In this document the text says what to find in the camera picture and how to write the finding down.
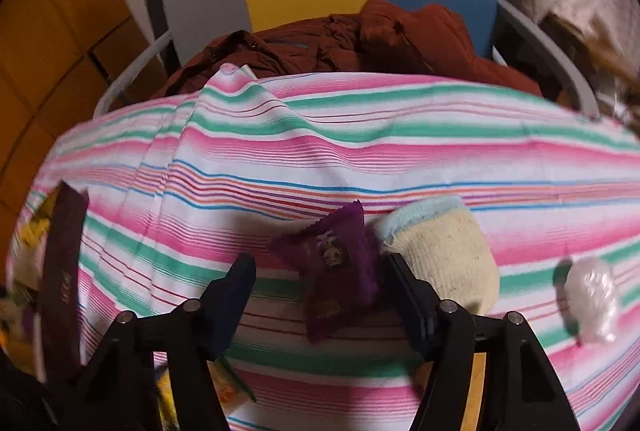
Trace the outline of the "dark red jacket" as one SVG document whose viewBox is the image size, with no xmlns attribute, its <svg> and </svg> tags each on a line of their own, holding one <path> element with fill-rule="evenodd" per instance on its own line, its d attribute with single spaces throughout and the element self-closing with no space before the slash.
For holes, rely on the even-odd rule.
<svg viewBox="0 0 640 431">
<path fill-rule="evenodd" d="M 541 95 L 517 70 L 477 55 L 462 17 L 439 4 L 409 12 L 368 0 L 355 14 L 331 14 L 261 32 L 237 30 L 212 40 L 154 96 L 192 93 L 224 64 L 259 78 L 360 72 L 434 75 Z"/>
</svg>

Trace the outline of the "green cracker packet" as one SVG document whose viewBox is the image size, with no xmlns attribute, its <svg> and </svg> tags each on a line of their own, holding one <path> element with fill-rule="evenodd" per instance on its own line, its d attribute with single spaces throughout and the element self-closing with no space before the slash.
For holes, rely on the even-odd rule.
<svg viewBox="0 0 640 431">
<path fill-rule="evenodd" d="M 226 417 L 229 417 L 248 401 L 257 401 L 253 390 L 235 373 L 224 356 L 216 359 L 215 362 L 208 362 L 207 367 L 218 401 Z M 160 364 L 155 368 L 155 382 L 162 427 L 164 430 L 179 430 L 167 363 Z"/>
</svg>

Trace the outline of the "purple snack packet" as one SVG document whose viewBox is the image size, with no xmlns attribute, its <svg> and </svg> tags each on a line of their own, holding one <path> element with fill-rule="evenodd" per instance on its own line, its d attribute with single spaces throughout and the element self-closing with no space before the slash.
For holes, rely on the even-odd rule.
<svg viewBox="0 0 640 431">
<path fill-rule="evenodd" d="M 269 252 L 295 269 L 305 285 L 304 318 L 311 342 L 350 324 L 378 296 L 378 251 L 358 200 L 271 240 Z"/>
</svg>

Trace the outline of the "yellow sponge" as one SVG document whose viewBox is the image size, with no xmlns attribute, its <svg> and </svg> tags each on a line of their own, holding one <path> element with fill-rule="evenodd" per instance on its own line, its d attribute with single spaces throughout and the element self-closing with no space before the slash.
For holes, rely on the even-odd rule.
<svg viewBox="0 0 640 431">
<path fill-rule="evenodd" d="M 413 376 L 413 384 L 416 391 L 422 394 L 430 377 L 432 363 L 423 363 Z M 480 407 L 482 407 L 484 380 L 486 368 L 486 354 L 475 353 L 473 357 L 472 376 L 469 386 L 468 398 L 461 422 L 461 431 L 475 431 L 480 420 Z"/>
</svg>

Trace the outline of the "striped pink green tablecloth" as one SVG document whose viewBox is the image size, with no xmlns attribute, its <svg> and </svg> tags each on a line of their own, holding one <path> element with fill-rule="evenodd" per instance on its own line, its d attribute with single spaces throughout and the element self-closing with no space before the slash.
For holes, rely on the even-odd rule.
<svg viewBox="0 0 640 431">
<path fill-rule="evenodd" d="M 269 240 L 358 200 L 368 221 L 462 198 L 500 273 L 495 314 L 522 313 L 579 425 L 608 430 L 639 384 L 639 141 L 537 96 L 432 76 L 256 79 L 226 65 L 198 92 L 116 110 L 60 136 L 18 214 L 56 184 L 89 195 L 79 252 L 80 355 L 122 310 L 165 313 L 246 251 L 252 298 L 230 347 L 252 388 L 235 430 L 405 430 L 419 359 L 375 315 L 307 341 L 298 276 Z M 583 258 L 612 267 L 612 343 L 583 343 L 564 285 Z"/>
</svg>

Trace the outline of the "clear plastic bag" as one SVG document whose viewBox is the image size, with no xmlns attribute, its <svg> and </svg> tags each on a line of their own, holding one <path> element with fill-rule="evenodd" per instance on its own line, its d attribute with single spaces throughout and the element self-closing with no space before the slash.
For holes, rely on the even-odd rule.
<svg viewBox="0 0 640 431">
<path fill-rule="evenodd" d="M 583 343 L 612 343 L 620 320 L 620 294 L 611 266 L 598 258 L 576 261 L 564 285 L 570 315 Z"/>
</svg>

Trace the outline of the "gold metal tray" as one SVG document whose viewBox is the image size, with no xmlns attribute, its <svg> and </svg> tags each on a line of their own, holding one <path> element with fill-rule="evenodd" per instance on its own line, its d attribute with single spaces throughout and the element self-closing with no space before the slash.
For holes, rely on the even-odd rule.
<svg viewBox="0 0 640 431">
<path fill-rule="evenodd" d="M 78 262 L 88 205 L 87 194 L 58 183 L 12 243 L 10 296 L 42 382 L 63 380 L 81 365 Z"/>
</svg>

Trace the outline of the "cream blue knitted sock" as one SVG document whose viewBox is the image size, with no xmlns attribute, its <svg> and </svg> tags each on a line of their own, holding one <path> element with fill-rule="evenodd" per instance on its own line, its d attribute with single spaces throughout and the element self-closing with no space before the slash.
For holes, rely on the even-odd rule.
<svg viewBox="0 0 640 431">
<path fill-rule="evenodd" d="M 457 195 L 403 206 L 373 225 L 381 250 L 399 253 L 416 278 L 476 315 L 498 301 L 499 269 L 485 234 Z"/>
</svg>

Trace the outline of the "wooden wardrobe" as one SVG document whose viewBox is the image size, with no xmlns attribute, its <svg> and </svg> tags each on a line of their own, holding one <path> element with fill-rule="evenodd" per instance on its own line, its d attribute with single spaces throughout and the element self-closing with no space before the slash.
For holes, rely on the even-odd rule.
<svg viewBox="0 0 640 431">
<path fill-rule="evenodd" d="M 148 47 L 125 0 L 1 0 L 1 246 L 55 139 Z"/>
</svg>

